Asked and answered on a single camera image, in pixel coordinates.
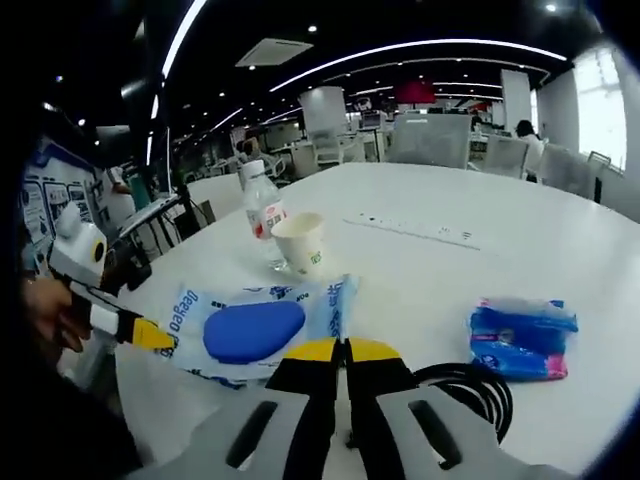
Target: blue sponge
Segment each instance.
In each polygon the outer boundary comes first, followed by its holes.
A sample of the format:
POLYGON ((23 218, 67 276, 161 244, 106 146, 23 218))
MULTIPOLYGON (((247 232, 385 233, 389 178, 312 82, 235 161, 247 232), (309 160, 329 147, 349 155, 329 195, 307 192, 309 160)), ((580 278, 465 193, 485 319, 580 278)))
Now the blue sponge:
POLYGON ((304 310, 296 302, 229 306, 207 319, 202 340, 219 362, 246 365, 284 347, 304 320, 304 310))

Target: office chair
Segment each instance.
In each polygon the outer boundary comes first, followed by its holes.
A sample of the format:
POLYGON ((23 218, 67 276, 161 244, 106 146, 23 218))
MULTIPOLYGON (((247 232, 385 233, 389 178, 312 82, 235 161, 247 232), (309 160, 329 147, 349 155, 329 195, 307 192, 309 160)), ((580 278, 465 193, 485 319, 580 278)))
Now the office chair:
POLYGON ((467 168, 471 117, 405 113, 396 117, 389 162, 467 168))
POLYGON ((603 177, 605 170, 611 166, 611 158, 602 155, 598 152, 591 152, 587 159, 587 164, 591 168, 593 175, 595 176, 595 191, 593 194, 593 201, 600 203, 602 199, 603 177))
POLYGON ((594 199, 595 175, 580 154, 547 144, 542 154, 542 183, 589 200, 594 199))
POLYGON ((333 130, 318 130, 309 133, 313 155, 317 166, 338 165, 344 161, 344 149, 333 130))
POLYGON ((529 144, 527 142, 489 135, 482 171, 520 179, 528 151, 529 144))

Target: bottle label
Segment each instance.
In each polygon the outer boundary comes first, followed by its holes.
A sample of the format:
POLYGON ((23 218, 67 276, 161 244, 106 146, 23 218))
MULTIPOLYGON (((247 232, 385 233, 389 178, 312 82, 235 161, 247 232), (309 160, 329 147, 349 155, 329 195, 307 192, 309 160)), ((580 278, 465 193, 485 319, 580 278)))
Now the bottle label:
POLYGON ((247 217, 255 237, 260 240, 268 240, 271 238, 271 229, 287 218, 287 214, 280 201, 269 205, 262 211, 247 210, 247 217))

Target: display board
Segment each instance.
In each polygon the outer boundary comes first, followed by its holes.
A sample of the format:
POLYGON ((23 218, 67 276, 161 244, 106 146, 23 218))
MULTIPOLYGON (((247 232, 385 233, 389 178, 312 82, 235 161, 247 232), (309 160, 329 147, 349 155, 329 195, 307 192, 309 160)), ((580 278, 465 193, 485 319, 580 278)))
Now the display board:
POLYGON ((42 139, 25 170, 20 195, 24 223, 37 252, 48 249, 55 236, 55 222, 69 201, 78 205, 82 221, 93 221, 86 186, 94 181, 91 165, 42 139))

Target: desk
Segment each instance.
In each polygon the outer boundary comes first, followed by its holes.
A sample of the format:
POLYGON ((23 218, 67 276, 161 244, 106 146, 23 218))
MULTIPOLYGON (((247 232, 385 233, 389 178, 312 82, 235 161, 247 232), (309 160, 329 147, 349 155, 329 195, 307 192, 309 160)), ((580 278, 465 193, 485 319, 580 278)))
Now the desk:
MULTIPOLYGON (((168 198, 158 199, 150 203, 149 205, 144 207, 142 210, 137 211, 136 213, 131 215, 129 218, 127 218, 124 224, 120 227, 119 238, 128 237, 134 231, 136 231, 141 225, 144 225, 147 222, 149 223, 152 222, 155 218, 162 215, 171 207, 174 207, 175 205, 177 205, 178 202, 180 202, 180 196, 172 194, 168 198)), ((167 240, 167 243, 169 244, 169 247, 173 248, 173 241, 171 240, 171 237, 169 236, 169 232, 167 232, 167 229, 164 226, 164 223, 163 222, 159 222, 159 223, 160 223, 160 228, 162 229, 162 233, 164 234, 164 237, 167 240)))
MULTIPOLYGON (((362 275, 350 334, 386 341, 412 369, 468 360, 466 319, 481 296, 564 299, 577 312, 569 376, 511 384, 507 452, 577 474, 623 426, 640 395, 640 225, 542 185, 418 165, 344 164, 283 193, 292 213, 325 215, 329 247, 345 271, 362 275), (345 220, 446 226, 471 232, 478 249, 345 220)), ((171 313, 183 281, 233 290, 285 282, 262 266, 252 242, 244 212, 232 213, 154 261, 153 275, 120 298, 154 318, 171 313)), ((116 357, 125 418, 157 461, 176 456, 193 428, 236 393, 130 346, 116 357)), ((344 400, 337 405, 344 412, 344 400)), ((341 432, 345 416, 338 413, 341 432)), ((364 478, 359 455, 334 438, 325 478, 364 478)))

